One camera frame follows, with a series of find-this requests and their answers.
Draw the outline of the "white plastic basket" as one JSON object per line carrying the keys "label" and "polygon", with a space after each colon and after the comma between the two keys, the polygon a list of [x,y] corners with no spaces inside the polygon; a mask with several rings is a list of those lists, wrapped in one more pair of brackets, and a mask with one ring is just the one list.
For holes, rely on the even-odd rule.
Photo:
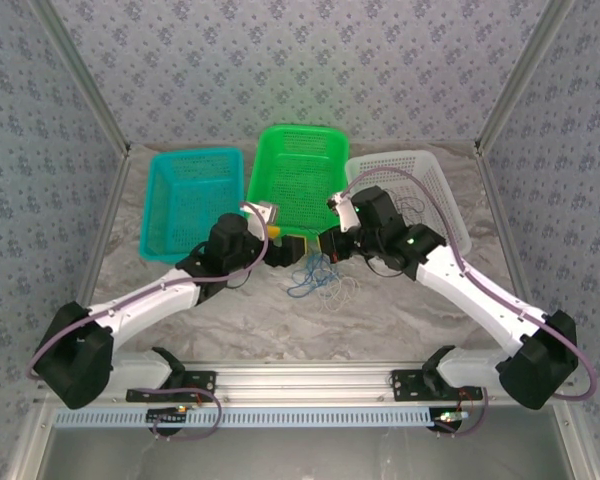
{"label": "white plastic basket", "polygon": [[391,196],[407,224],[422,223],[454,238],[461,254],[470,252],[472,242],[456,200],[436,156],[425,150],[403,150],[367,154],[351,158],[345,165],[348,182],[368,170],[399,168],[415,179],[386,170],[369,175],[356,183],[353,193],[378,186]]}

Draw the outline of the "teal plastic basket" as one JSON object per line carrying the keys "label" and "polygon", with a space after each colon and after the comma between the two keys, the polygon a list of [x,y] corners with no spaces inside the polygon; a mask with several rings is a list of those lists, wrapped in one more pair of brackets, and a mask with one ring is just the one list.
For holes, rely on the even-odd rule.
{"label": "teal plastic basket", "polygon": [[244,199],[244,160],[235,147],[159,153],[149,166],[139,254],[173,265],[208,239]]}

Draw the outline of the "green plastic basket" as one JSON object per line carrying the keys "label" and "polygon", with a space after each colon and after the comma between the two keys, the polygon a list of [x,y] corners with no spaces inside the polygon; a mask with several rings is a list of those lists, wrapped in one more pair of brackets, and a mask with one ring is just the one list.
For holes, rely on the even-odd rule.
{"label": "green plastic basket", "polygon": [[278,207],[280,235],[314,238],[336,226],[328,198],[347,186],[349,140],[339,130],[275,125],[260,135],[247,200]]}

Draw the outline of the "small black circuit board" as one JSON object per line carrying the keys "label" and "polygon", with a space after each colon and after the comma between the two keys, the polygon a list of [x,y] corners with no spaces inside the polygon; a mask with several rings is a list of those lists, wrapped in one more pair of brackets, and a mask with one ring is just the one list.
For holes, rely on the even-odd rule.
{"label": "small black circuit board", "polygon": [[145,415],[147,424],[183,424],[187,409],[182,406],[148,409]]}
{"label": "small black circuit board", "polygon": [[431,409],[431,419],[433,421],[432,431],[455,434],[462,423],[469,418],[469,413],[462,410],[447,410],[443,409]]}

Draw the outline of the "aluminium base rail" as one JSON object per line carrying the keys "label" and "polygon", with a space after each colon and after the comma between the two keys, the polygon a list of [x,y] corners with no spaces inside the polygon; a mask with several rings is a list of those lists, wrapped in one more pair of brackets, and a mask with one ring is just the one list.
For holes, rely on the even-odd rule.
{"label": "aluminium base rail", "polygon": [[[374,406],[396,403],[390,385],[393,370],[421,370],[413,362],[189,362],[183,371],[215,371],[214,395],[223,406]],[[70,409],[84,408],[97,401],[125,400],[129,389],[159,389],[175,369],[156,356],[124,358],[109,371],[100,385],[94,378],[80,383],[77,392],[61,399]],[[479,387],[490,400],[512,404],[499,384],[480,387],[471,380],[462,387]],[[478,406],[482,400],[407,401],[424,406]]]}

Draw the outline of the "aluminium table side rail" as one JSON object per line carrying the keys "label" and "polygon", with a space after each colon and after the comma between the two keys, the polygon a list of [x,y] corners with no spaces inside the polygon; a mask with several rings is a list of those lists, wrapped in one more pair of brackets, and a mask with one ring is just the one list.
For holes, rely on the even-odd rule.
{"label": "aluminium table side rail", "polygon": [[476,155],[478,169],[494,218],[496,230],[500,238],[504,259],[514,292],[519,298],[527,303],[535,304],[491,166],[485,155],[479,149],[476,150]]}
{"label": "aluminium table side rail", "polygon": [[118,206],[122,197],[129,171],[129,151],[121,155],[120,164],[116,170],[112,188],[107,198],[101,223],[95,237],[93,249],[86,265],[86,271],[76,294],[76,300],[81,305],[89,305],[95,292],[105,250],[111,234]]}

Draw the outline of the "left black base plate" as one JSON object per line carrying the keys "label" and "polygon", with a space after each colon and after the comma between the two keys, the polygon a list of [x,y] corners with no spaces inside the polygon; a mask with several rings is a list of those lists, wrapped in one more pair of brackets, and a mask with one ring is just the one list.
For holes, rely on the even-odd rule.
{"label": "left black base plate", "polygon": [[[159,390],[176,388],[198,388],[215,393],[217,374],[215,371],[189,371],[180,373],[172,372],[166,381],[159,387]],[[211,403],[212,400],[199,393],[142,393],[139,389],[129,389],[126,392],[125,400],[130,403]]]}

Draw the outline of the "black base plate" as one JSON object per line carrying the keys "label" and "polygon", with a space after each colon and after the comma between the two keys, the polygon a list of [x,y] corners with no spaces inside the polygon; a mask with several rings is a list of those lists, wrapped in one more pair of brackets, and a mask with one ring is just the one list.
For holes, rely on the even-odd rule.
{"label": "black base plate", "polygon": [[482,400],[479,387],[452,387],[437,373],[423,370],[393,370],[390,375],[394,400],[407,401],[458,401]]}
{"label": "black base plate", "polygon": [[[198,388],[215,393],[217,374],[215,371],[189,371],[180,373],[172,372],[166,381],[159,387],[159,390],[176,388]],[[139,389],[129,389],[126,392],[125,400],[130,403],[211,403],[212,400],[199,393],[142,393]]]}

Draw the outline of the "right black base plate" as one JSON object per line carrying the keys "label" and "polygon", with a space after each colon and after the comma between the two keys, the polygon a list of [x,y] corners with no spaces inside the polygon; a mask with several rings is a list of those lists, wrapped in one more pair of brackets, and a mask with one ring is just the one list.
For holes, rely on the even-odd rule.
{"label": "right black base plate", "polygon": [[407,401],[458,401],[482,400],[479,387],[452,387],[437,373],[423,370],[393,370],[390,375],[394,400]]}

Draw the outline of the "aluminium frame post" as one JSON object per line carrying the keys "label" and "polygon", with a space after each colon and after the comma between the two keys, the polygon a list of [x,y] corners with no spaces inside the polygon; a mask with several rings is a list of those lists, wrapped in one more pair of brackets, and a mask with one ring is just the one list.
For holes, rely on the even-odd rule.
{"label": "aluminium frame post", "polygon": [[27,1],[104,135],[116,153],[125,158],[129,149],[128,142],[55,7],[50,0]]}
{"label": "aluminium frame post", "polygon": [[547,0],[545,8],[514,62],[493,108],[475,141],[477,154],[485,158],[504,129],[534,72],[550,48],[576,0]]}

